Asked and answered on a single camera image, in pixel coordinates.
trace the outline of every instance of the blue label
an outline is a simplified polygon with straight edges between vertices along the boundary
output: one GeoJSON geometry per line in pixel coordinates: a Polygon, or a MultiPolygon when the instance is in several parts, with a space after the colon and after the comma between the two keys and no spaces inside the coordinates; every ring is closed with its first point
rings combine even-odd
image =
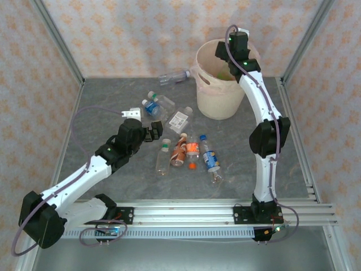
{"type": "Polygon", "coordinates": [[[204,162],[207,166],[208,172],[213,172],[219,170],[221,167],[219,166],[219,162],[217,157],[215,156],[214,151],[207,151],[203,155],[204,162]]]}
{"type": "Polygon", "coordinates": [[[159,106],[158,104],[156,103],[153,103],[153,102],[149,102],[149,104],[146,106],[146,111],[152,115],[152,112],[154,110],[154,108],[156,108],[157,106],[159,106]]]}

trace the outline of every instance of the gray floor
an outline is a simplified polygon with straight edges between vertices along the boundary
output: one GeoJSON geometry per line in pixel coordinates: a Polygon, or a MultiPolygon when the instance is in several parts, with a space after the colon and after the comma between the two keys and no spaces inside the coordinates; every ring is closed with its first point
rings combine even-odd
{"type": "Polygon", "coordinates": [[[77,239],[61,239],[39,251],[33,271],[334,270],[322,227],[300,227],[291,238],[266,246],[246,239],[218,240],[123,239],[109,247],[87,248],[77,239]]]}
{"type": "MultiPolygon", "coordinates": [[[[276,81],[266,78],[265,84],[278,110],[284,110],[276,81]]],[[[82,199],[105,193],[113,200],[134,199],[226,199],[250,200],[256,185],[256,160],[249,148],[248,138],[256,121],[247,97],[237,113],[230,119],[211,120],[198,110],[196,84],[189,80],[173,86],[159,87],[155,78],[88,79],[79,108],[100,105],[115,110],[140,107],[147,93],[153,90],[173,100],[177,106],[190,106],[194,110],[195,130],[206,134],[213,142],[221,163],[224,181],[219,185],[210,182],[200,160],[198,169],[170,168],[167,177],[156,177],[155,163],[160,142],[144,143],[128,164],[115,174],[92,187],[82,199]]],[[[84,112],[75,121],[75,132],[83,146],[94,152],[118,131],[123,119],[99,110],[84,112]]],[[[85,163],[78,147],[70,141],[59,180],[63,180],[85,163]]],[[[278,198],[307,197],[307,190],[297,159],[292,136],[289,133],[276,171],[278,198]]]]}

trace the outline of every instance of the label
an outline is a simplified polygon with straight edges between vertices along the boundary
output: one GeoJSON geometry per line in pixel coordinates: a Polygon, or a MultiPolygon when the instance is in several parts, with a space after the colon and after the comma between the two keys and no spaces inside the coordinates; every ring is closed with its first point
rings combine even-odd
{"type": "Polygon", "coordinates": [[[217,157],[215,157],[214,151],[207,151],[203,155],[204,162],[207,166],[208,172],[214,172],[219,170],[221,167],[219,166],[219,162],[217,157]]]}
{"type": "Polygon", "coordinates": [[[151,115],[154,108],[156,108],[157,106],[158,106],[158,104],[149,102],[149,104],[146,106],[146,111],[151,115]]]}
{"type": "Polygon", "coordinates": [[[187,115],[178,111],[177,114],[175,114],[175,116],[170,120],[169,124],[177,129],[180,129],[187,123],[187,118],[187,115]]]}
{"type": "Polygon", "coordinates": [[[198,143],[188,143],[187,152],[195,152],[199,154],[199,144],[198,143]]]}
{"type": "Polygon", "coordinates": [[[187,147],[186,147],[186,138],[180,137],[177,145],[175,145],[174,150],[171,154],[170,163],[174,166],[183,165],[186,159],[187,147]]]}

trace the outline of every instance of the patterned wallpaper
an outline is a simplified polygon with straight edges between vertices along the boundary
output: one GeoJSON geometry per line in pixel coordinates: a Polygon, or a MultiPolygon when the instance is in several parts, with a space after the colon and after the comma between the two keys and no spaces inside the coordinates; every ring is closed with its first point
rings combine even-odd
{"type": "Polygon", "coordinates": [[[265,76],[282,76],[322,0],[44,0],[85,77],[156,76],[206,41],[250,30],[265,76]]]}
{"type": "Polygon", "coordinates": [[[50,184],[77,93],[30,1],[0,1],[1,270],[15,269],[10,247],[23,197],[50,184]]]}
{"type": "Polygon", "coordinates": [[[337,204],[357,266],[361,266],[360,14],[359,0],[335,1],[287,86],[322,200],[337,204]]]}

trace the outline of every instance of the clear plastic bottle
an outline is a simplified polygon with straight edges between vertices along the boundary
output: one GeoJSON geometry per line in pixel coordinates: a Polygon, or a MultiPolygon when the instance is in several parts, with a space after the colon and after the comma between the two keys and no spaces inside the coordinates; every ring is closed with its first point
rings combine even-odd
{"type": "Polygon", "coordinates": [[[170,84],[170,83],[177,83],[184,81],[185,79],[189,78],[190,72],[189,70],[185,71],[176,71],[176,72],[170,72],[166,75],[161,75],[158,77],[159,83],[161,86],[170,84]]]}
{"type": "Polygon", "coordinates": [[[158,95],[154,91],[150,91],[148,93],[148,98],[152,99],[157,104],[159,104],[161,107],[163,107],[165,109],[165,111],[167,112],[168,116],[171,116],[171,114],[174,113],[175,103],[172,100],[168,99],[166,96],[158,95]]]}
{"type": "Polygon", "coordinates": [[[179,140],[171,153],[170,163],[175,167],[181,167],[186,160],[187,154],[187,134],[180,134],[179,140]]]}
{"type": "Polygon", "coordinates": [[[207,140],[207,137],[203,134],[199,137],[201,140],[199,149],[203,155],[204,162],[207,166],[207,170],[210,173],[212,182],[222,181],[221,167],[217,160],[217,157],[213,151],[213,147],[207,140]]]}
{"type": "Polygon", "coordinates": [[[153,101],[143,100],[142,105],[144,105],[144,107],[146,108],[147,113],[149,115],[151,115],[152,117],[156,117],[161,113],[160,106],[157,103],[153,102],[153,101]]]}
{"type": "Polygon", "coordinates": [[[199,159],[198,141],[198,137],[193,134],[187,138],[187,161],[189,169],[197,168],[197,161],[199,159]]]}
{"type": "Polygon", "coordinates": [[[169,172],[169,160],[170,160],[170,140],[163,139],[162,148],[158,152],[156,173],[159,176],[167,175],[169,172]]]}
{"type": "Polygon", "coordinates": [[[191,107],[179,108],[169,118],[165,127],[175,131],[177,134],[181,134],[184,129],[189,125],[193,118],[193,109],[191,107]]]}

